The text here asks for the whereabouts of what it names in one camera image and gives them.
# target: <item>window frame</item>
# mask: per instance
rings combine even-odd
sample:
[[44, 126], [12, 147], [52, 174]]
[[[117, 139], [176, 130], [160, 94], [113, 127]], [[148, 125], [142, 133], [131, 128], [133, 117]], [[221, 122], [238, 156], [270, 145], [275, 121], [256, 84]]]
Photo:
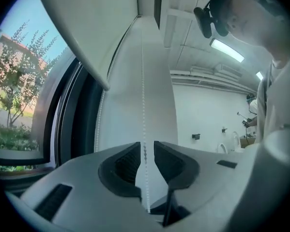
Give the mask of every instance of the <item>window frame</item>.
[[38, 150], [16, 151], [0, 149], [0, 165], [38, 165], [50, 161], [52, 122], [64, 86], [79, 63], [73, 52], [66, 48], [49, 72], [36, 103], [31, 138], [38, 143]]
[[27, 188], [53, 170], [52, 167], [44, 167], [24, 171], [0, 172], [0, 182], [5, 191], [20, 197]]
[[58, 118], [55, 129], [55, 158], [57, 166], [72, 158], [72, 131], [76, 107], [85, 80], [89, 73], [82, 64], [78, 64], [67, 81], [59, 102]]

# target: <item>green shrub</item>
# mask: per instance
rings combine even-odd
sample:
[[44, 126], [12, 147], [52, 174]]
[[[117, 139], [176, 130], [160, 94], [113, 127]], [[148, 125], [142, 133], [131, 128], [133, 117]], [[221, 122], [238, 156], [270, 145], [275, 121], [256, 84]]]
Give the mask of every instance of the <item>green shrub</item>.
[[[31, 130], [23, 124], [20, 127], [5, 127], [0, 124], [0, 148], [9, 150], [37, 150], [38, 144], [31, 140]], [[0, 171], [23, 171], [33, 166], [0, 166]]]

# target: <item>roller blind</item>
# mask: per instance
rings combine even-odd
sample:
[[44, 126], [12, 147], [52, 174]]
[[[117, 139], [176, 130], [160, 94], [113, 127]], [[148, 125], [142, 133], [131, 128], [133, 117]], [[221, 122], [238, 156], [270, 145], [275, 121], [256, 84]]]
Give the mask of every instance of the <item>roller blind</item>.
[[106, 90], [113, 54], [137, 16], [137, 0], [41, 0], [87, 71]]
[[[141, 142], [141, 165], [137, 171], [136, 186], [142, 189], [142, 203], [146, 207], [147, 201], [153, 204], [168, 191], [168, 185], [154, 163], [154, 141], [178, 144], [167, 51], [154, 17], [137, 18], [128, 30], [114, 60], [109, 81], [111, 89], [100, 104], [100, 126], [95, 129], [94, 151]], [[149, 170], [148, 200], [144, 128]]]

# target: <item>black vent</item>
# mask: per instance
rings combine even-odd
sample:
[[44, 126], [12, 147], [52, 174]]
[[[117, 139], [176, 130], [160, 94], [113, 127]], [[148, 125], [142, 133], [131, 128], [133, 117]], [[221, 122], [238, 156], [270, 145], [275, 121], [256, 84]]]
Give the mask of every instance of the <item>black vent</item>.
[[217, 164], [227, 167], [227, 168], [235, 168], [237, 163], [235, 162], [231, 162], [231, 161], [227, 161], [227, 160], [220, 160], [219, 162], [217, 162]]
[[185, 166], [182, 159], [162, 149], [155, 148], [154, 160], [166, 183], [181, 174]]
[[199, 174], [199, 164], [169, 146], [154, 142], [154, 162], [169, 190], [188, 188]]
[[71, 190], [70, 186], [57, 185], [35, 211], [44, 219], [51, 221]]
[[135, 186], [139, 166], [140, 142], [137, 142], [103, 161], [98, 175], [103, 185], [112, 193], [141, 199], [141, 191]]
[[140, 165], [140, 150], [134, 148], [115, 162], [115, 172], [122, 180], [135, 185]]

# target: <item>brick building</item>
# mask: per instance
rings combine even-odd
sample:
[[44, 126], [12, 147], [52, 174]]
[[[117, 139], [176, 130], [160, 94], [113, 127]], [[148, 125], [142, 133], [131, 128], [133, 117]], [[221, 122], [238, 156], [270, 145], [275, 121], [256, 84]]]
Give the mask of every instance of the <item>brick building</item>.
[[[17, 54], [14, 57], [14, 65], [17, 64], [17, 62], [20, 62], [22, 56], [25, 54], [26, 56], [30, 57], [30, 60], [35, 64], [35, 66], [38, 66], [38, 68], [40, 68], [41, 70], [46, 66], [46, 62], [41, 59], [41, 58], [37, 58], [25, 45], [21, 44], [21, 43], [16, 43], [14, 42], [11, 37], [9, 37], [8, 35], [2, 34], [0, 36], [0, 57], [3, 53], [3, 48], [4, 45], [8, 45], [11, 46], [14, 50], [16, 50]], [[20, 89], [23, 89], [26, 85], [26, 81], [22, 78], [19, 79], [18, 81], [18, 87]], [[25, 108], [26, 112], [29, 113], [34, 113], [34, 109], [35, 107], [32, 106], [31, 108], [29, 108], [28, 106]]]

